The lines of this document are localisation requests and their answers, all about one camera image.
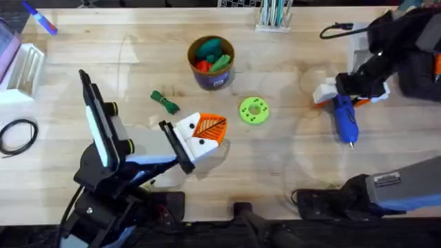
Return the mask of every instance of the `pen holder cup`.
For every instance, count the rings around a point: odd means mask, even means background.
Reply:
[[[231,59],[227,67],[218,72],[201,72],[196,68],[196,51],[210,39],[220,39],[220,46],[223,54],[228,54]],[[187,58],[189,65],[193,71],[194,78],[198,82],[199,86],[204,90],[217,90],[226,84],[229,79],[230,69],[234,62],[234,49],[233,45],[226,39],[218,36],[205,36],[195,40],[188,48]]]

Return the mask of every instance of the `wooden tabletop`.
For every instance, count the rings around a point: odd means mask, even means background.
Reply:
[[[119,104],[126,125],[154,127],[193,112],[228,121],[218,151],[197,164],[175,190],[186,193],[186,220],[226,220],[236,201],[265,218],[298,218],[289,202],[299,187],[337,187],[349,177],[386,172],[441,154],[441,106],[390,98],[356,110],[360,138],[351,150],[337,142],[331,116],[311,108],[311,93],[325,76],[345,71],[347,39],[322,41],[334,22],[370,22],[386,8],[294,8],[289,34],[255,33],[251,8],[42,10],[59,29],[51,37],[34,19],[24,42],[47,54],[35,102],[0,106],[1,126],[15,118],[38,121],[36,143],[0,159],[0,225],[58,223],[78,185],[72,180],[92,142],[78,75],[84,69],[106,101]],[[234,80],[226,88],[199,88],[186,53],[195,39],[216,34],[236,51]],[[159,90],[181,107],[169,115],[149,95]],[[238,117],[248,96],[271,108],[266,123]],[[14,140],[29,133],[14,133]],[[408,216],[440,216],[437,208]]]

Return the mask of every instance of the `green spool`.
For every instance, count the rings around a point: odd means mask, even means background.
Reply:
[[[249,97],[240,104],[239,115],[250,125],[260,125],[269,116],[268,103],[260,97]]]

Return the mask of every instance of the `white box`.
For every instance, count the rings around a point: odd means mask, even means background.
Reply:
[[[44,63],[42,51],[31,43],[21,44],[0,83],[0,104],[33,101]]]

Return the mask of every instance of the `black floor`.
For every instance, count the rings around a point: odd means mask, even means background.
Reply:
[[[425,248],[441,247],[441,218],[384,219],[378,225],[340,226],[292,220],[284,222],[304,241],[321,242],[341,248]],[[236,222],[198,223],[182,234],[137,229],[125,248],[255,248],[246,226]],[[0,234],[0,247],[53,247],[55,226],[7,227]]]

